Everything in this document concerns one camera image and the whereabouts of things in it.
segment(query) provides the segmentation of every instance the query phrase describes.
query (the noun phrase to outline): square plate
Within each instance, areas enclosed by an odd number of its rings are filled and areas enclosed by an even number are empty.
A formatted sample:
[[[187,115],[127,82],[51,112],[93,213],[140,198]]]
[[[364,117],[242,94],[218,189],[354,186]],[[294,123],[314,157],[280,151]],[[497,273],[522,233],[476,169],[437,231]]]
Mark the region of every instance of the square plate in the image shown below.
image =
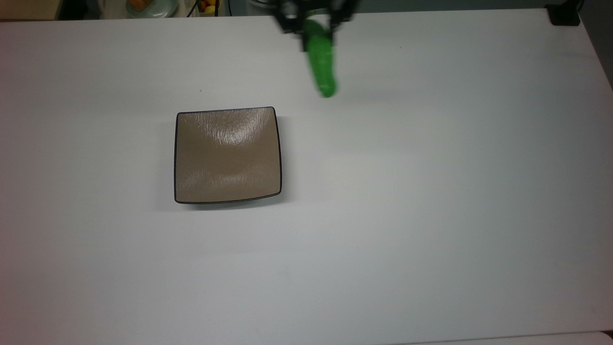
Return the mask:
[[[177,114],[175,201],[231,203],[281,193],[275,108]]]

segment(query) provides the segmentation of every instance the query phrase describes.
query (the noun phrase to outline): green vegetable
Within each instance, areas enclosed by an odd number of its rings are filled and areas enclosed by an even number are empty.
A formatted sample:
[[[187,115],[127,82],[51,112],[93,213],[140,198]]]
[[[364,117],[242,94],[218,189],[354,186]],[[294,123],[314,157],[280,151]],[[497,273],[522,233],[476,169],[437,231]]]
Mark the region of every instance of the green vegetable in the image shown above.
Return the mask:
[[[313,77],[323,97],[332,97],[337,83],[332,72],[334,56],[332,41],[328,32],[316,21],[305,20],[304,30],[307,37],[306,52]]]

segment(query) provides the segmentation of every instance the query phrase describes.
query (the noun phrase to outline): table surface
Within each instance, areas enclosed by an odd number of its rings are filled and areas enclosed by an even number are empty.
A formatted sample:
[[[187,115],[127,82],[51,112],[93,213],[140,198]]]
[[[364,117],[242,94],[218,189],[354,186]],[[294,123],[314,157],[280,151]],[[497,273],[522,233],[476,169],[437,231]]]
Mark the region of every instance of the table surface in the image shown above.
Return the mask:
[[[519,336],[445,342],[444,345],[613,345],[613,339],[601,332],[558,335]]]
[[[545,10],[0,24],[3,344],[613,328],[613,93]],[[173,201],[176,113],[273,106],[283,192]]]
[[[2,0],[0,20],[56,20],[63,0]]]

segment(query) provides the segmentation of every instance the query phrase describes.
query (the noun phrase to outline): brown plate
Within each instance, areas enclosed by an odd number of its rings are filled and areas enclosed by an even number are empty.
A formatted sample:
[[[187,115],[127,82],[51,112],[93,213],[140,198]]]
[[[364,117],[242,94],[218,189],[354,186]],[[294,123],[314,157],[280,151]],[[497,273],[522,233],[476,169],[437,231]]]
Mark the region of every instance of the brown plate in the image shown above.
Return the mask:
[[[177,114],[175,201],[231,203],[281,193],[275,108]]]

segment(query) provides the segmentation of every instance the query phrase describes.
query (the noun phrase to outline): cable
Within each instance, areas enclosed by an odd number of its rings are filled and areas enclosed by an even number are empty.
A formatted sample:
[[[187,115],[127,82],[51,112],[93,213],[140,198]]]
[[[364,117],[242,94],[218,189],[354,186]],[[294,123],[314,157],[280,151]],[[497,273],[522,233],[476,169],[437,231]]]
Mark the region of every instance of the cable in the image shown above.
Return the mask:
[[[194,10],[196,9],[196,6],[198,6],[198,1],[200,1],[200,0],[194,1],[194,5],[192,6],[192,9],[189,10],[188,18],[191,17],[192,13],[194,13]]]

